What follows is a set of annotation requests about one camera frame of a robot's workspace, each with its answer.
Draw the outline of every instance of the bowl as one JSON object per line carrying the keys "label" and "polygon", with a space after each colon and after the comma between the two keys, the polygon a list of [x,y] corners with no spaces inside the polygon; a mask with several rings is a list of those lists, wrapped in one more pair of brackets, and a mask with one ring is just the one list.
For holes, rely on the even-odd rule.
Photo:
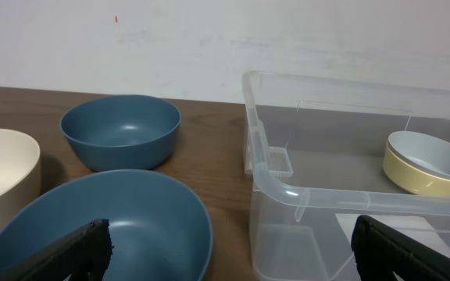
{"label": "bowl", "polygon": [[25,133],[0,129],[0,229],[41,190],[40,149]]}
{"label": "bowl", "polygon": [[424,133],[392,133],[384,172],[397,185],[418,195],[450,197],[450,143]]}
{"label": "bowl", "polygon": [[112,258],[104,281],[200,280],[213,232],[198,196],[144,170],[95,173],[50,190],[0,232],[0,270],[93,219],[108,219]]}
{"label": "bowl", "polygon": [[94,171],[152,169],[173,152],[180,120],[168,101],[117,95],[72,108],[60,127],[77,157]]}

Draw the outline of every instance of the bowl rim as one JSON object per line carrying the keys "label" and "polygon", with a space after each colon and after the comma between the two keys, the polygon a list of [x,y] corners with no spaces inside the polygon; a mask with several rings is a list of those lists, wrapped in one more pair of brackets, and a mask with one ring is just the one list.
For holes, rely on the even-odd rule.
{"label": "bowl rim", "polygon": [[204,275],[207,271],[207,268],[209,267],[209,262],[211,260],[211,254],[213,252],[213,223],[211,221],[211,218],[209,217],[209,212],[208,209],[206,208],[206,206],[204,205],[204,202],[202,202],[201,198],[190,188],[188,187],[185,183],[182,183],[181,181],[173,178],[172,176],[167,176],[163,173],[158,173],[158,172],[154,172],[154,171],[149,171],[149,170],[141,170],[141,169],[117,169],[117,170],[110,170],[110,171],[104,171],[104,172],[99,172],[99,173],[91,173],[89,175],[86,176],[82,176],[78,179],[75,180],[71,180],[65,183],[60,184],[59,186],[51,189],[50,191],[48,191],[45,194],[42,194],[40,197],[34,199],[31,203],[29,203],[27,206],[25,206],[24,208],[22,208],[18,213],[16,213],[15,216],[13,216],[12,219],[9,220],[9,222],[7,222],[5,224],[5,226],[3,226],[0,230],[0,236],[2,235],[3,232],[6,231],[6,229],[9,227],[10,224],[14,223],[19,217],[20,215],[25,212],[28,208],[31,208],[31,206],[35,205],[37,201],[40,201],[42,198],[51,196],[51,194],[54,194],[55,192],[57,192],[57,190],[60,190],[61,188],[63,188],[64,186],[70,185],[71,183],[78,183],[81,182],[83,180],[86,180],[88,178],[91,177],[96,177],[96,176],[104,176],[105,174],[109,174],[109,173],[139,173],[139,174],[152,174],[154,176],[161,176],[164,178],[167,178],[168,180],[171,180],[173,182],[178,183],[179,185],[181,185],[182,187],[184,187],[187,191],[189,191],[191,193],[192,196],[194,196],[194,198],[197,200],[197,202],[199,203],[199,205],[201,206],[204,215],[205,215],[205,219],[208,223],[208,231],[209,231],[209,241],[208,241],[208,254],[206,256],[206,259],[202,265],[202,270],[198,276],[198,280],[202,280],[202,278],[204,278]]}
{"label": "bowl rim", "polygon": [[6,132],[6,133],[13,133],[18,134],[24,138],[27,138],[32,144],[34,144],[34,149],[37,151],[37,157],[34,160],[34,163],[30,167],[28,171],[26,171],[21,177],[18,178],[18,180],[15,181],[15,183],[11,184],[8,188],[5,188],[3,191],[0,192],[0,197],[12,190],[14,187],[16,187],[18,184],[20,184],[29,174],[36,168],[36,165],[38,165],[39,160],[41,159],[41,148],[39,147],[39,143],[30,135],[17,131],[17,130],[11,130],[11,129],[2,129],[0,128],[0,131]]}
{"label": "bowl rim", "polygon": [[[177,110],[177,112],[178,112],[178,122],[177,122],[177,124],[176,124],[173,128],[171,128],[170,130],[168,130],[167,132],[165,132],[164,134],[160,135],[159,137],[157,137],[157,138],[155,138],[155,139],[153,139],[153,140],[141,141],[141,142],[137,142],[136,144],[117,144],[117,145],[92,144],[92,143],[89,143],[89,142],[86,142],[86,141],[78,140],[78,139],[75,138],[75,137],[71,137],[68,133],[66,133],[66,132],[63,130],[63,126],[62,126],[63,120],[64,120],[64,118],[65,118],[70,112],[72,112],[73,110],[76,110],[76,109],[78,109],[78,108],[80,108],[80,107],[82,107],[82,106],[84,106],[84,105],[91,104],[91,103],[95,103],[95,102],[97,102],[97,101],[104,100],[104,99],[110,99],[110,98],[126,98],[126,97],[134,97],[134,98],[151,98],[151,99],[154,99],[154,100],[157,100],[157,101],[163,101],[163,102],[167,103],[168,105],[170,105],[172,108],[174,108],[174,109]],[[96,98],[96,99],[93,99],[93,100],[90,100],[90,101],[86,101],[86,102],[83,102],[83,103],[81,103],[81,104],[79,104],[79,105],[76,105],[76,106],[72,107],[72,108],[69,109],[67,112],[65,112],[65,113],[62,115],[62,117],[60,118],[60,122],[59,122],[60,130],[62,131],[63,135],[64,135],[67,139],[69,139],[69,140],[71,140],[71,141],[74,141],[74,142],[77,142],[77,143],[79,143],[79,144],[83,144],[83,145],[87,145],[87,146],[92,146],[92,147],[96,147],[96,148],[127,148],[127,147],[132,147],[132,146],[136,146],[136,145],[140,145],[140,144],[148,144],[148,143],[151,143],[151,142],[153,142],[153,141],[160,140],[160,139],[162,139],[163,137],[165,137],[165,136],[171,134],[173,131],[175,131],[175,130],[180,126],[180,124],[181,124],[181,112],[180,112],[180,110],[178,109],[177,106],[175,106],[174,104],[172,104],[171,102],[169,102],[169,101],[167,101],[167,100],[165,100],[165,99],[163,99],[163,98],[152,97],[152,96],[148,96],[148,95],[145,95],[145,94],[114,94],[114,95],[108,95],[108,96],[106,96],[106,97],[101,97],[101,98]]]}
{"label": "bowl rim", "polygon": [[442,144],[448,145],[450,146],[450,142],[446,141],[446,140],[442,140],[439,137],[434,137],[431,136],[429,134],[426,133],[418,133],[418,132],[414,132],[414,131],[406,131],[406,130],[402,130],[402,131],[396,131],[390,134],[390,136],[388,136],[387,139],[387,148],[390,149],[391,152],[394,153],[395,156],[397,156],[397,158],[400,158],[403,162],[405,162],[406,164],[408,164],[409,166],[418,169],[419,171],[428,174],[429,176],[435,176],[437,178],[443,179],[443,180],[450,180],[450,174],[449,173],[440,173],[437,171],[434,171],[432,169],[428,169],[427,167],[418,164],[414,161],[412,161],[411,159],[409,159],[408,157],[406,157],[405,155],[403,155],[396,147],[394,147],[394,145],[390,142],[390,138],[392,137],[392,135],[397,135],[397,134],[401,134],[401,135],[412,135],[412,134],[417,134],[417,135],[422,135],[425,137],[428,137],[430,139],[435,139],[435,140],[439,140]]}

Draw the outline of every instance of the white bowl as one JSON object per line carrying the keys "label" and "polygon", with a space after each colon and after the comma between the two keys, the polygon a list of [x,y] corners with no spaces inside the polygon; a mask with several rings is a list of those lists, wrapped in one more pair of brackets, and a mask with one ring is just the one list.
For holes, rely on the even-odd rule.
{"label": "white bowl", "polygon": [[25,133],[0,129],[0,229],[41,190],[40,149]]}

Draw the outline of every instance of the blue bowl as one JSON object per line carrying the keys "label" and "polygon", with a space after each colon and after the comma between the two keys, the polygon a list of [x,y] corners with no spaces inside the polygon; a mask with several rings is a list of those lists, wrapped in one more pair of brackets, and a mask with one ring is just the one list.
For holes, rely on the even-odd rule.
{"label": "blue bowl", "polygon": [[0,271],[99,218],[114,246],[103,280],[202,279],[213,247],[204,204],[181,182],[143,170],[85,176],[30,203],[0,232]]}
{"label": "blue bowl", "polygon": [[152,169],[175,147],[181,114],[168,101],[116,95],[69,110],[60,128],[77,157],[94,171]]}

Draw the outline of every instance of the clear plastic container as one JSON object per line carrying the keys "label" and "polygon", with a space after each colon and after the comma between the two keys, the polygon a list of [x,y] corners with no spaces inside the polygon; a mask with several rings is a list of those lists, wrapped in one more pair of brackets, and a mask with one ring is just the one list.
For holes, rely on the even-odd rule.
{"label": "clear plastic container", "polygon": [[243,91],[259,279],[360,280],[350,238],[361,214],[450,258],[450,198],[409,194],[382,169],[394,131],[450,142],[450,91],[259,72]]}

